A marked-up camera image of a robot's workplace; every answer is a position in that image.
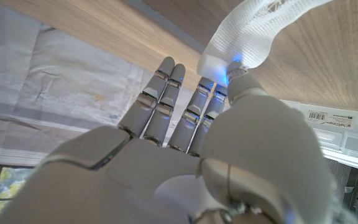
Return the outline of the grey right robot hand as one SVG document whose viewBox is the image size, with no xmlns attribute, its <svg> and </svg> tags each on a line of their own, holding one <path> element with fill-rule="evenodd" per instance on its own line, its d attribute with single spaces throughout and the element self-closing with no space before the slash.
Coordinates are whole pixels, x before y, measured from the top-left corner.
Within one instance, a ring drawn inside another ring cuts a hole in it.
<svg viewBox="0 0 358 224">
<path fill-rule="evenodd" d="M 302 113 L 235 60 L 201 153 L 101 126 L 60 145 L 0 223 L 358 223 Z"/>
</svg>

